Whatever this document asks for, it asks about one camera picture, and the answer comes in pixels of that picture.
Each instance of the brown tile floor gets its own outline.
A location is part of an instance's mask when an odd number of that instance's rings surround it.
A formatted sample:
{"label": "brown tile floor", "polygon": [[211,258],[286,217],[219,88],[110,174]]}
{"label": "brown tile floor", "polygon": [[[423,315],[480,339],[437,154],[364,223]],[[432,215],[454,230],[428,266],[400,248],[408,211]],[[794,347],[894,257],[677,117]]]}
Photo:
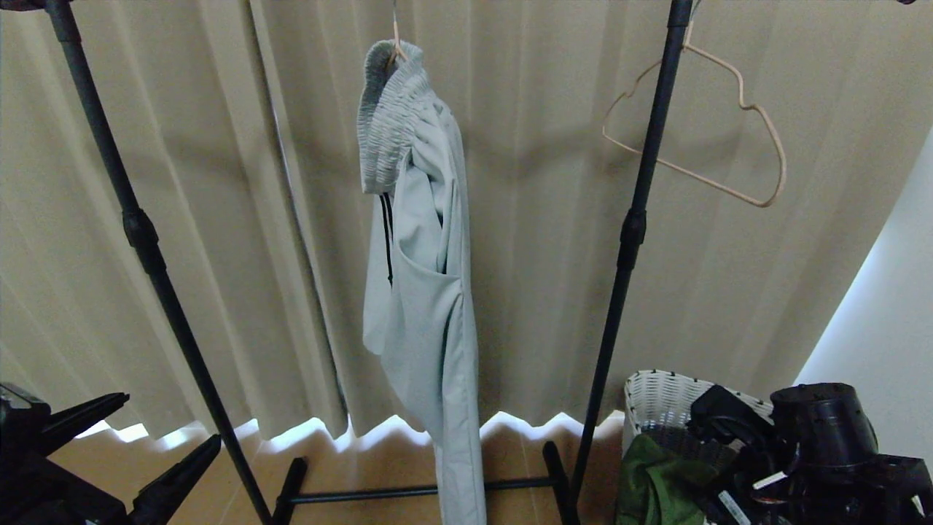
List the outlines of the brown tile floor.
{"label": "brown tile floor", "polygon": [[[529,438],[499,425],[483,438],[483,469],[487,480],[546,475],[541,448],[553,440],[564,462],[573,465],[578,436],[562,427],[547,435]],[[589,461],[587,483],[580,495],[579,512],[586,524],[611,521],[616,491],[616,469],[621,456],[621,419],[610,417],[597,432]],[[56,452],[54,459],[119,497],[128,506],[139,488],[184,457],[206,433],[185,444],[165,450],[163,443],[148,438],[122,443],[113,431],[73,441]],[[285,450],[272,451],[256,433],[242,440],[244,453],[272,507],[288,464],[297,456],[309,458],[303,491],[376,489],[434,483],[434,458],[430,445],[414,444],[401,430],[392,431],[368,449],[355,440],[338,451],[324,432],[311,433]],[[487,494],[490,525],[560,525],[550,489],[505,490]],[[178,509],[173,524],[246,525],[258,523],[230,457],[221,451],[198,486]],[[315,525],[440,524],[437,497],[424,496],[337,504],[300,505],[292,523]]]}

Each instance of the laundry basket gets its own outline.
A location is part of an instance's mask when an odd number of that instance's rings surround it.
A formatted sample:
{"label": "laundry basket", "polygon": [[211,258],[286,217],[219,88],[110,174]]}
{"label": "laundry basket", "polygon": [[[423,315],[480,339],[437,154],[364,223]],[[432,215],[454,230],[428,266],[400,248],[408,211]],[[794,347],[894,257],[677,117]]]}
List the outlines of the laundry basket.
{"label": "laundry basket", "polygon": [[[687,431],[690,405],[714,383],[663,370],[636,372],[625,381],[625,427],[622,455],[640,433],[651,436],[661,447],[680,457],[700,460],[721,470],[741,446],[724,446],[715,441],[700,443]],[[760,399],[727,389],[763,418],[771,421],[772,406]]]}

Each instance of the pants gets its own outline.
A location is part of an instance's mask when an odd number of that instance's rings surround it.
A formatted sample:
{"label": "pants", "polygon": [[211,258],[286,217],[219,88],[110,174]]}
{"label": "pants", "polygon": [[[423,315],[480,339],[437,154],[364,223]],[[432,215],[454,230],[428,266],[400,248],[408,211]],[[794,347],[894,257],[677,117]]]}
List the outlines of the pants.
{"label": "pants", "polygon": [[403,43],[408,60],[387,67],[393,48],[384,41],[369,50],[357,118],[363,191],[379,195],[363,342],[434,441],[444,524],[483,525],[463,144],[421,50]]}

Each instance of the curtain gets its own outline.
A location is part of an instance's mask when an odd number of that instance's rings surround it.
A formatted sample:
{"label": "curtain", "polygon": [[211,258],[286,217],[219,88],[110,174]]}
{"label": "curtain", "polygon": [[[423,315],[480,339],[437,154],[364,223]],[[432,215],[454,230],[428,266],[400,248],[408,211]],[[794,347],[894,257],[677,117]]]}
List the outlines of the curtain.
{"label": "curtain", "polygon": [[[480,409],[581,419],[637,157],[599,122],[660,57],[666,2],[398,2],[464,135]],[[362,61],[392,3],[74,6],[130,177],[234,423],[363,433],[401,413],[362,346],[371,196]],[[208,422],[120,229],[42,13],[5,14],[0,350],[57,406],[125,390],[115,426]],[[800,370],[933,123],[933,12],[706,0],[693,43],[745,74],[787,156],[759,210],[659,166],[604,409],[674,369],[764,396]],[[609,131],[640,144],[653,81]],[[777,161],[728,72],[686,54],[661,156],[755,195]]]}

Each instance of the green garment in basket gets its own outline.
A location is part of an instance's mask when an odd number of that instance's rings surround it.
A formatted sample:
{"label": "green garment in basket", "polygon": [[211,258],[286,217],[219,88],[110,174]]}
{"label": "green garment in basket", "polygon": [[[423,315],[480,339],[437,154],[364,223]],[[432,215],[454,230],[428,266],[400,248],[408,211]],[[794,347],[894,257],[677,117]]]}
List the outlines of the green garment in basket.
{"label": "green garment in basket", "polygon": [[716,469],[684,460],[639,434],[622,458],[616,525],[702,525],[703,511],[689,487],[703,487]]}

